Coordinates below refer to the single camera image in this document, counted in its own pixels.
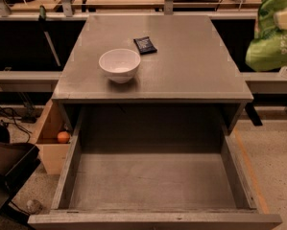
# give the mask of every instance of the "open drawer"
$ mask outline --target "open drawer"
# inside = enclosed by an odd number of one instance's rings
[[[49,215],[35,229],[273,229],[216,103],[83,104]]]

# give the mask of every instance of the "gray tabletop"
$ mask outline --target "gray tabletop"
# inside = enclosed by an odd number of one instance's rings
[[[99,66],[106,51],[135,50],[149,36],[157,53],[141,56],[127,83],[108,80]],[[61,74],[53,99],[65,103],[251,101],[227,48],[204,15],[91,15]]]

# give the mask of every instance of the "cardboard box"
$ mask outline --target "cardboard box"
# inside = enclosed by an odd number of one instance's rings
[[[57,140],[63,124],[58,105],[49,100],[30,139],[39,148],[39,158],[48,174],[60,174],[70,147],[70,144],[59,144]]]

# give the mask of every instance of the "black packet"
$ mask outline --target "black packet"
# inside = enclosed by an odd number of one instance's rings
[[[157,48],[154,47],[152,41],[148,36],[135,38],[133,41],[137,49],[139,50],[140,55],[155,53],[157,51]]]

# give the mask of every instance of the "chip bag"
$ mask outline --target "chip bag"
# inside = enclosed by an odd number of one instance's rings
[[[261,0],[246,63],[254,71],[287,66],[287,0]]]

